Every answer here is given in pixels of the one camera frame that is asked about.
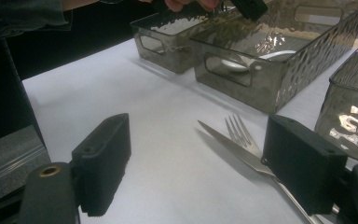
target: fork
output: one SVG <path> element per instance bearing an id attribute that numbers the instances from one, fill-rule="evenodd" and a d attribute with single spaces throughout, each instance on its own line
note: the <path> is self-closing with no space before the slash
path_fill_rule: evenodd
<path id="1" fill-rule="evenodd" d="M 225 121 L 231 140 L 235 142 L 237 145 L 243 147 L 243 149 L 257 156 L 257 158 L 261 160 L 263 153 L 255 143 L 249 131 L 246 129 L 246 126 L 243 124 L 240 116 L 237 115 L 236 118 L 235 116 L 232 116 L 232 118 L 228 117 L 228 119 L 225 119 Z M 309 216 L 307 214 L 307 212 L 302 208 L 301 204 L 298 203 L 298 201 L 292 195 L 289 189 L 287 189 L 286 186 L 283 183 L 281 183 L 279 179 L 277 178 L 272 178 L 272 179 L 278 184 L 278 186 L 283 190 L 283 192 L 286 193 L 289 199 L 292 200 L 292 202 L 295 204 L 295 206 L 303 214 L 303 216 L 307 219 L 309 223 L 323 224 L 323 222 L 315 215 Z"/>

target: metal utensil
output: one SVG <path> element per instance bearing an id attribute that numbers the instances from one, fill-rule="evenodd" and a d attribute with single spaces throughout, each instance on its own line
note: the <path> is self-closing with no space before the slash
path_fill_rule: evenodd
<path id="1" fill-rule="evenodd" d="M 199 121 L 199 124 L 202 128 L 205 129 L 212 137 L 214 137 L 218 142 L 225 146 L 231 153 L 233 153 L 241 161 L 249 165 L 252 169 L 256 170 L 258 173 L 263 175 L 269 175 L 274 181 L 281 187 L 281 189 L 286 193 L 286 195 L 295 203 L 298 209 L 302 212 L 303 215 L 307 215 L 307 220 L 312 224 L 323 224 L 322 221 L 316 216 L 308 216 L 308 214 L 302 209 L 300 204 L 296 201 L 294 196 L 290 191 L 282 184 L 279 179 L 272 173 L 272 171 L 264 164 L 261 163 L 260 158 L 251 153 L 248 150 L 244 150 L 243 147 L 231 141 L 229 138 L 225 137 L 215 129 L 209 127 L 202 121 Z"/>
<path id="2" fill-rule="evenodd" d="M 240 118 L 240 116 L 237 115 L 236 118 L 235 116 L 232 116 L 232 118 L 228 117 L 228 119 L 225 119 L 225 121 L 231 140 L 237 143 L 238 145 L 242 146 L 243 149 L 257 156 L 257 158 L 261 160 L 261 157 L 263 155 L 262 151 L 255 143 L 249 131 L 246 129 L 246 126 L 245 124 L 243 124 L 243 121 Z M 284 184 L 282 184 L 277 178 L 272 178 L 272 179 L 278 184 L 278 186 L 283 190 L 283 192 L 286 193 L 289 199 L 292 200 L 292 202 L 296 205 L 298 210 L 301 212 L 301 214 L 303 214 L 303 216 L 307 219 L 309 223 L 311 224 L 322 223 L 322 221 L 315 215 L 309 216 L 307 214 L 307 212 L 302 208 L 302 206 L 298 203 L 296 198 L 292 195 L 292 193 L 290 193 L 290 191 L 286 188 Z"/>

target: silverware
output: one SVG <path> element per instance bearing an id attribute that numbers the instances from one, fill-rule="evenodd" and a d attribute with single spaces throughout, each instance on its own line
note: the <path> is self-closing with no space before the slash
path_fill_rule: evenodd
<path id="1" fill-rule="evenodd" d="M 255 144 L 255 141 L 253 140 L 252 136 L 247 131 L 245 125 L 243 122 L 236 122 L 236 125 L 240 127 L 239 123 L 242 126 L 243 133 L 235 132 L 229 128 L 228 121 L 226 120 L 226 124 L 228 127 L 228 131 L 230 132 L 230 135 L 234 137 L 235 140 L 231 141 L 229 138 L 225 137 L 218 131 L 214 130 L 213 128 L 209 127 L 202 121 L 199 121 L 199 124 L 202 126 L 202 128 L 205 129 L 212 137 L 214 137 L 217 141 L 219 141 L 223 146 L 225 146 L 231 153 L 233 153 L 237 158 L 239 158 L 241 161 L 249 165 L 251 168 L 256 170 L 258 173 L 263 175 L 269 175 L 277 184 L 278 186 L 283 190 L 283 192 L 292 200 L 292 202 L 296 205 L 298 210 L 304 215 L 304 217 L 307 219 L 307 221 L 311 224 L 323 224 L 322 221 L 317 218 L 315 215 L 309 216 L 304 209 L 301 207 L 301 205 L 298 203 L 296 198 L 290 193 L 290 191 L 284 186 L 283 183 L 279 181 L 277 176 L 272 173 L 272 171 L 263 163 L 261 163 L 261 150 L 258 148 L 258 146 Z"/>

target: handle cutout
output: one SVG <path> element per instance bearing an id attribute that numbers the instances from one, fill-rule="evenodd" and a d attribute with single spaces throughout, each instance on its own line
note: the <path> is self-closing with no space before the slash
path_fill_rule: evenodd
<path id="1" fill-rule="evenodd" d="M 252 76 L 249 68 L 243 63 L 230 59 L 223 59 L 219 56 L 205 54 L 205 68 L 220 77 L 234 81 L 244 87 L 252 84 Z"/>
<path id="2" fill-rule="evenodd" d="M 295 20 L 305 23 L 320 25 L 336 25 L 343 16 L 343 10 L 339 7 L 297 7 Z"/>
<path id="3" fill-rule="evenodd" d="M 162 45 L 160 40 L 147 35 L 141 35 L 140 39 L 141 39 L 141 44 L 145 49 L 152 50 L 157 54 L 161 54 L 161 55 L 165 53 L 164 46 Z"/>

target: dark background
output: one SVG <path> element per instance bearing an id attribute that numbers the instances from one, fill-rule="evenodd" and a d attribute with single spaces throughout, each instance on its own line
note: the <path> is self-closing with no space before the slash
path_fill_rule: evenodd
<path id="1" fill-rule="evenodd" d="M 21 80 L 133 38 L 130 22 L 155 13 L 148 3 L 124 0 L 73 10 L 71 31 L 34 31 L 7 38 Z"/>

